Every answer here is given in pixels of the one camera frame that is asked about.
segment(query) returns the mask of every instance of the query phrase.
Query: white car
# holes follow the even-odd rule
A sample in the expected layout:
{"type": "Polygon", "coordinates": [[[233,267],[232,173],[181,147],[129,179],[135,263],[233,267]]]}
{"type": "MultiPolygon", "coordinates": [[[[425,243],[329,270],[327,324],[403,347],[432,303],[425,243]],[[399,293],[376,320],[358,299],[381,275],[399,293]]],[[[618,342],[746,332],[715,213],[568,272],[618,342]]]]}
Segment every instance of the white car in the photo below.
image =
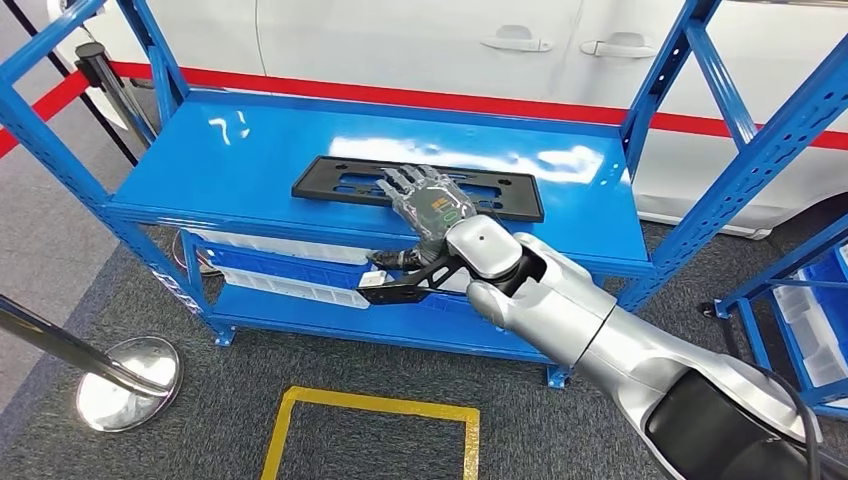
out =
{"type": "MultiPolygon", "coordinates": [[[[148,0],[181,66],[627,108],[680,0],[148,0]]],[[[51,19],[73,0],[47,0],[51,19]]],[[[709,25],[765,123],[848,32],[848,0],[725,1],[709,25]]],[[[58,47],[96,40],[147,62],[114,0],[58,47]]],[[[107,117],[120,123],[100,92],[107,117]]],[[[661,112],[721,118],[694,57],[661,112]]],[[[848,114],[830,127],[848,132],[848,114]]],[[[730,138],[652,130],[634,182],[643,219],[679,221],[733,159],[730,138]]],[[[763,238],[848,191],[845,149],[810,147],[725,228],[763,238]]]]}

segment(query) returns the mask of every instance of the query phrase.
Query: blue metal shelf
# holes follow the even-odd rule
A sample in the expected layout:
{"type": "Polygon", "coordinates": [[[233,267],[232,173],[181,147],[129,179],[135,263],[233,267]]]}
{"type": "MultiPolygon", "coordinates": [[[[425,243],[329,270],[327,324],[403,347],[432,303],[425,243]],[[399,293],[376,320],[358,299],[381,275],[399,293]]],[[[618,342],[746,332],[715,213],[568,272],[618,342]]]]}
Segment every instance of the blue metal shelf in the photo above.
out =
{"type": "MultiPolygon", "coordinates": [[[[748,342],[751,346],[751,352],[754,356],[754,361],[762,367],[771,369],[771,361],[769,360],[765,343],[763,342],[760,334],[760,327],[751,308],[752,302],[758,299],[765,299],[768,306],[771,308],[775,322],[777,322],[778,330],[780,331],[780,335],[786,345],[786,351],[789,354],[790,364],[792,365],[801,386],[801,398],[807,403],[807,405],[813,408],[814,411],[821,415],[832,415],[844,418],[848,418],[848,408],[833,407],[827,404],[834,400],[848,397],[848,378],[818,387],[813,385],[810,375],[807,372],[807,367],[804,364],[804,356],[801,352],[801,348],[798,345],[795,334],[786,322],[783,312],[777,303],[774,296],[774,289],[781,285],[791,285],[796,287],[812,287],[814,289],[827,288],[828,291],[824,293],[830,293],[830,295],[832,295],[833,293],[841,292],[843,295],[848,295],[848,282],[844,281],[845,279],[848,279],[848,268],[846,268],[842,255],[838,252],[839,246],[844,243],[846,239],[848,239],[848,215],[843,216],[832,225],[789,252],[785,257],[775,262],[756,277],[745,282],[734,292],[715,301],[716,314],[719,318],[728,319],[733,311],[738,313],[742,326],[745,328],[748,342]],[[833,257],[827,257],[828,255],[834,254],[836,256],[835,259],[833,259],[833,257]],[[833,263],[820,263],[825,260],[837,262],[838,267],[833,263]],[[817,271],[828,272],[826,274],[830,275],[829,272],[838,268],[839,270],[836,270],[836,272],[844,273],[845,277],[844,279],[839,280],[835,278],[828,278],[825,281],[817,280],[815,278],[812,280],[798,280],[790,278],[798,270],[810,265],[813,267],[806,269],[805,271],[813,271],[813,268],[815,268],[817,271]]],[[[821,298],[831,298],[829,295],[819,295],[819,293],[815,294],[815,297],[819,302],[821,302],[821,298]]],[[[838,305],[843,304],[844,297],[836,299],[840,300],[838,305]]],[[[830,309],[826,304],[821,304],[821,306],[827,315],[827,312],[830,309]]],[[[837,340],[840,343],[844,342],[845,339],[840,338],[840,333],[838,333],[840,331],[844,331],[844,325],[835,324],[833,322],[844,322],[845,319],[828,318],[827,321],[831,323],[831,326],[836,333],[837,340]]]]}
{"type": "Polygon", "coordinates": [[[520,338],[480,317],[433,315],[410,304],[356,309],[226,285],[213,317],[234,326],[551,363],[520,338]]]}
{"type": "Polygon", "coordinates": [[[317,155],[518,170],[536,176],[547,213],[508,222],[512,231],[598,273],[644,274],[652,265],[616,131],[589,128],[595,136],[561,122],[191,92],[107,208],[139,222],[398,248],[417,239],[390,208],[293,198],[290,186],[317,155]]]}
{"type": "MultiPolygon", "coordinates": [[[[183,235],[189,260],[185,275],[139,223],[366,248],[401,247],[416,239],[390,209],[292,198],[292,182],[322,154],[533,173],[546,220],[509,223],[509,228],[539,236],[596,278],[628,277],[619,303],[635,310],[848,107],[846,36],[757,131],[707,33],[719,0],[684,2],[625,121],[614,127],[192,90],[147,2],[117,0],[150,59],[165,129],[110,195],[13,88],[27,69],[103,3],[75,2],[0,65],[0,123],[196,313],[221,344],[232,341],[235,327],[252,326],[544,361],[527,345],[471,315],[434,319],[410,307],[342,311],[233,286],[224,289],[213,307],[202,293],[190,236],[183,235]],[[649,256],[631,181],[651,117],[693,51],[739,154],[649,256]]],[[[562,373],[554,375],[556,381],[563,380],[562,373]]]]}

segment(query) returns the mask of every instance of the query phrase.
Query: black plastic tray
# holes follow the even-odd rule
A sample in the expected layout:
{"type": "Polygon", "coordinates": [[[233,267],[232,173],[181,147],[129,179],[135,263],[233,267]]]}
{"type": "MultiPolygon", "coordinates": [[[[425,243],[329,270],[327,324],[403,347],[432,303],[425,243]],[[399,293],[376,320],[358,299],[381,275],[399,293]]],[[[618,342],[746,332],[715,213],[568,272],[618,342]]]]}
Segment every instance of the black plastic tray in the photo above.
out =
{"type": "MultiPolygon", "coordinates": [[[[391,200],[375,182],[385,178],[384,168],[401,165],[404,164],[319,156],[292,186],[292,196],[391,206],[391,200]]],[[[545,220],[539,187],[533,175],[436,165],[433,168],[453,178],[481,213],[494,213],[503,220],[520,222],[545,220]]]]}

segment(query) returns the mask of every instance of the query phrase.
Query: yellow tape square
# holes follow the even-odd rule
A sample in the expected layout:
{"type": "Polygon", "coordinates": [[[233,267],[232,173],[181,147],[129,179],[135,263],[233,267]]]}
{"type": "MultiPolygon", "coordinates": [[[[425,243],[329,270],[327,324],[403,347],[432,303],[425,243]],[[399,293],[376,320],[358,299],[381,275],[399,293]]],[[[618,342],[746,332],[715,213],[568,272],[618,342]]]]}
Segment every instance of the yellow tape square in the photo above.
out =
{"type": "Polygon", "coordinates": [[[480,410],[441,403],[414,402],[304,387],[291,387],[283,394],[283,401],[280,402],[280,410],[277,412],[277,420],[271,434],[268,453],[265,455],[265,466],[262,469],[260,480],[277,480],[277,472],[280,469],[280,463],[283,461],[283,447],[286,444],[291,412],[295,402],[318,403],[332,407],[356,408],[400,415],[418,415],[464,422],[465,457],[462,478],[463,480],[477,480],[477,466],[480,462],[480,410]]]}

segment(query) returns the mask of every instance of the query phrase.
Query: robot forearm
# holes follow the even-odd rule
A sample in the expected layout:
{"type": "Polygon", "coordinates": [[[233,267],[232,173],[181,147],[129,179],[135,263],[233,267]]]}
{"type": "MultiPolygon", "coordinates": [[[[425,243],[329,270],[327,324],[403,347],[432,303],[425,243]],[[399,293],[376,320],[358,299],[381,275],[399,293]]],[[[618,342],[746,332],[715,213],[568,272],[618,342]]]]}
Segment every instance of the robot forearm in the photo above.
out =
{"type": "Polygon", "coordinates": [[[476,272],[474,308],[609,395],[671,478],[804,478],[802,418],[755,368],[617,307],[585,269],[532,235],[511,237],[478,215],[446,240],[476,272]]]}

